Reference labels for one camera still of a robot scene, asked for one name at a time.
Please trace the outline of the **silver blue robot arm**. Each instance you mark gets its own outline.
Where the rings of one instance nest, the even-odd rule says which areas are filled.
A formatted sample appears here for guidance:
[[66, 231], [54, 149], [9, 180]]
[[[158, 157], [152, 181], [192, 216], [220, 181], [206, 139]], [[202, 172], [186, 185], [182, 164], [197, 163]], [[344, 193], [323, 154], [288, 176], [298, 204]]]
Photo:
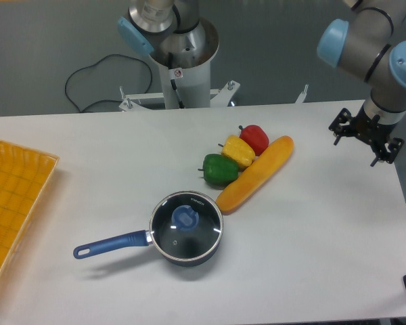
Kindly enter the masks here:
[[[349, 1], [356, 17], [334, 20], [317, 55], [371, 87], [360, 111], [342, 110], [330, 125], [336, 139], [355, 137], [376, 162], [393, 163], [404, 141], [391, 137], [406, 113], [406, 41], [388, 39], [406, 19], [406, 1]], [[117, 29], [134, 52], [157, 65], [168, 109], [226, 106], [236, 91], [228, 83], [210, 93], [210, 63], [219, 49], [217, 30], [201, 17], [197, 1], [132, 1]]]

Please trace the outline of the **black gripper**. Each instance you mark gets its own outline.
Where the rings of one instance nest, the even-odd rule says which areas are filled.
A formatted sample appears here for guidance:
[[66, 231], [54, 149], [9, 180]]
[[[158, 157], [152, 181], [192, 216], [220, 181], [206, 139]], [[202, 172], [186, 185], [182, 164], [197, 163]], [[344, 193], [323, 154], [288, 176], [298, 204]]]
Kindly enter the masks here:
[[395, 125], [380, 124], [380, 116], [369, 118], [366, 113], [359, 113], [354, 119], [351, 112], [343, 108], [332, 121], [328, 129], [335, 137], [334, 145], [343, 137], [352, 137], [371, 146], [375, 158], [370, 166], [374, 167], [378, 162], [392, 164], [404, 145], [404, 140], [392, 137], [391, 133]]

